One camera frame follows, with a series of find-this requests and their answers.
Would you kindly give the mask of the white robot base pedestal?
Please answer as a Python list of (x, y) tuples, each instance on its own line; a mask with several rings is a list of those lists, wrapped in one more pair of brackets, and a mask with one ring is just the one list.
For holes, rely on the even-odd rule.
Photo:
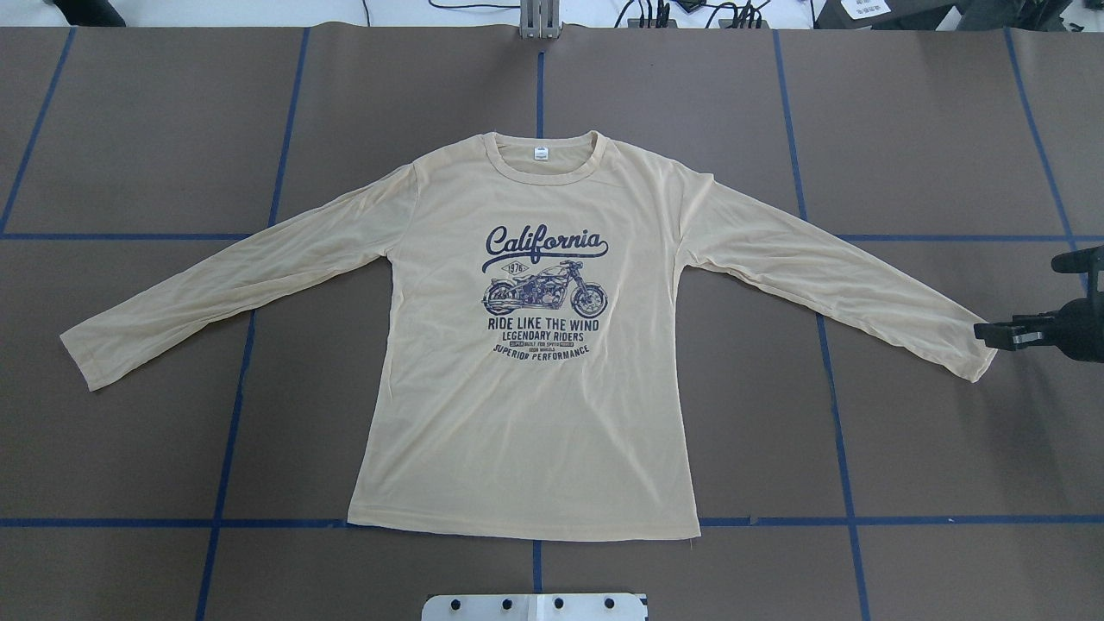
[(500, 593), (433, 596), (422, 620), (648, 620), (647, 596), (635, 593)]

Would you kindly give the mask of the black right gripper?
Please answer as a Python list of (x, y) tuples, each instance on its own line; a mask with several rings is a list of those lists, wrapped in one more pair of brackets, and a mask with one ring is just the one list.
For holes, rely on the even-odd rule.
[(1074, 361), (1103, 361), (1103, 292), (1101, 269), (1103, 248), (1084, 248), (1061, 253), (1051, 259), (1051, 270), (1057, 273), (1087, 275), (1087, 295), (1071, 299), (1044, 316), (1013, 316), (1011, 322), (975, 323), (977, 339), (991, 339), (998, 349), (1057, 347)]

